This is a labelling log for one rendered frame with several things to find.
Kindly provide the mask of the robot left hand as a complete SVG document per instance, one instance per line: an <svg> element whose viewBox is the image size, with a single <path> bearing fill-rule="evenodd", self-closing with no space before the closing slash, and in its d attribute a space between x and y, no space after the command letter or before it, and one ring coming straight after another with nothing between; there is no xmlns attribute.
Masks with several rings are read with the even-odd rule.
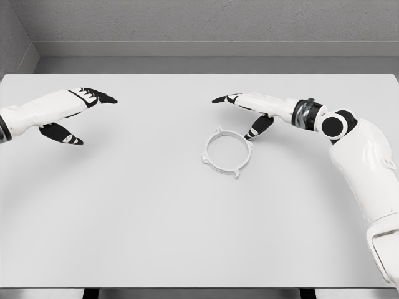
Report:
<svg viewBox="0 0 399 299"><path fill-rule="evenodd" d="M40 133L56 142L83 145L83 141L56 122L78 115L97 104L116 104L118 101L93 88L80 87L60 90L33 101L35 125Z"/></svg>

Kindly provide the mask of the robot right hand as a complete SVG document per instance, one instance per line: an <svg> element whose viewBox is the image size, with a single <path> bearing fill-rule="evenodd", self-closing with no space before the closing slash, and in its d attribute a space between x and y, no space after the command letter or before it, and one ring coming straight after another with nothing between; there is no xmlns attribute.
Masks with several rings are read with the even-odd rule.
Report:
<svg viewBox="0 0 399 299"><path fill-rule="evenodd" d="M262 95L259 93L236 93L232 95L225 95L218 97L211 102L229 102L233 105L237 105L241 108L261 114L261 116L253 123L252 127L245 135L245 139L247 140L258 136L267 130L274 123L275 116L281 118L287 123L290 123L293 112L293 108L289 105L287 100L280 100L278 98L269 95Z"/></svg>

